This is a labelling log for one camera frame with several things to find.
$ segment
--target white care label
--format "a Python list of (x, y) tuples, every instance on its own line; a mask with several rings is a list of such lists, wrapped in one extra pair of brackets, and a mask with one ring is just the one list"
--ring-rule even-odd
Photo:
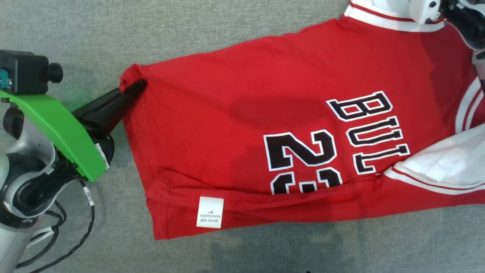
[(221, 228), (223, 208), (224, 199), (201, 196), (196, 226)]
[(106, 156), (104, 155), (103, 150), (101, 149), (101, 145), (99, 143), (96, 143), (94, 146), (96, 146), (97, 152), (99, 153), (99, 155), (103, 159), (104, 165), (106, 165), (106, 169), (109, 169), (110, 164), (108, 163), (108, 159), (106, 159)]

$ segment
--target black knob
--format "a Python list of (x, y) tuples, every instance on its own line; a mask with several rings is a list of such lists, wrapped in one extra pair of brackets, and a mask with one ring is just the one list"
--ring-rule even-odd
[(15, 139), (19, 139), (24, 127), (24, 113), (15, 107), (10, 107), (3, 116), (3, 128), (7, 134)]
[(58, 84), (62, 81), (64, 72), (62, 66), (58, 63), (51, 63), (49, 65), (49, 81)]

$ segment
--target red fabric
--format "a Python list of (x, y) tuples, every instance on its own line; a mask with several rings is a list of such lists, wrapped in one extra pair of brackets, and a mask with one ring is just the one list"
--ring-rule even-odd
[[(470, 56), (451, 27), (405, 33), (343, 17), (296, 34), (133, 65), (123, 74), (120, 88), (140, 78), (148, 81), (125, 126), (155, 238), (214, 231), (195, 226), (200, 196), (224, 198), (223, 229), (482, 204), (482, 191), (449, 196), (378, 175), (455, 133), (458, 107), (476, 77)], [(393, 108), (375, 116), (342, 121), (327, 103), (379, 91)], [(483, 107), (473, 124), (484, 122)], [(349, 143), (349, 129), (394, 116), (402, 139), (363, 147)], [(270, 171), (265, 135), (291, 132), (319, 153), (311, 132), (321, 130), (335, 140), (337, 155), (331, 162), (308, 167), (286, 149), (293, 167)], [(375, 172), (356, 172), (355, 154), (404, 144), (410, 155), (373, 160), (366, 164), (374, 165)], [(315, 182), (317, 191), (300, 193), (301, 182), (317, 181), (317, 170), (328, 167), (340, 172), (343, 185), (327, 188)], [(296, 181), (290, 194), (272, 195), (271, 182), (289, 172)]]

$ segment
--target basketball jersey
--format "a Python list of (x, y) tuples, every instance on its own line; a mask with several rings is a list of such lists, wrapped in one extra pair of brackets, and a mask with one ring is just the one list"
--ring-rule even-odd
[(148, 81), (125, 126), (155, 238), (216, 230), (197, 226), (201, 197), (224, 200), (222, 229), (483, 203), (386, 172), (484, 122), (471, 54), (443, 22), (355, 0), (298, 33), (131, 66), (121, 90)]

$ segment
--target white trim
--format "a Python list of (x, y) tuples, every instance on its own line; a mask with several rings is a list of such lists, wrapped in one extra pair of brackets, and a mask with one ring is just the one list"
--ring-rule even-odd
[[(427, 185), (427, 184), (424, 184), (421, 181), (415, 180), (415, 179), (413, 179), (413, 178), (411, 178), (407, 175), (397, 173), (393, 169), (388, 169), (384, 173), (384, 175), (391, 178), (391, 179), (399, 180), (399, 181), (408, 183), (408, 184), (413, 185), (413, 186), (417, 186), (417, 187), (420, 187), (420, 188), (423, 188), (423, 189), (426, 189), (426, 190), (429, 190), (429, 191), (442, 193), (442, 194), (448, 194), (448, 195), (459, 195), (459, 194), (465, 194), (465, 193), (470, 193), (470, 192), (485, 189), (485, 182), (483, 182), (483, 181), (478, 183), (477, 185), (475, 185), (476, 188), (470, 188), (470, 187), (473, 187), (473, 185), (468, 185), (467, 189), (458, 190), (458, 189), (449, 189), (449, 188), (438, 188), (438, 187), (435, 187), (435, 186)], [(444, 185), (440, 185), (440, 186), (448, 187), (450, 185), (444, 184)]]
[[(372, 5), (362, 3), (362, 1), (352, 0), (352, 3), (386, 16), (398, 17), (396, 16), (397, 15), (396, 13), (385, 12), (384, 10), (373, 7)], [(443, 22), (440, 22), (437, 24), (430, 24), (430, 25), (426, 25), (426, 24), (419, 25), (415, 22), (392, 20), (392, 19), (388, 19), (388, 18), (384, 18), (378, 15), (368, 13), (358, 8), (354, 8), (351, 5), (347, 6), (347, 9), (345, 10), (343, 15), (377, 27), (387, 28), (387, 29), (397, 30), (397, 31), (404, 31), (404, 32), (434, 32), (442, 29), (445, 26)]]
[(467, 124), (465, 125), (465, 130), (470, 129), (471, 121), (473, 120), (473, 116), (475, 115), (475, 111), (477, 111), (478, 105), (480, 104), (480, 102), (484, 98), (484, 93), (480, 89), (478, 89), (478, 91), (480, 92), (480, 94), (478, 94), (477, 99), (475, 100), (475, 102), (473, 103), (473, 105), (470, 108), (470, 112), (468, 113), (468, 116), (467, 116)]
[(457, 134), (463, 131), (463, 124), (466, 122), (465, 115), (467, 114), (467, 110), (470, 107), (473, 98), (477, 94), (477, 91), (480, 91), (480, 81), (478, 80), (478, 77), (476, 77), (470, 84), (461, 100), (460, 106), (458, 107), (455, 120), (455, 133)]

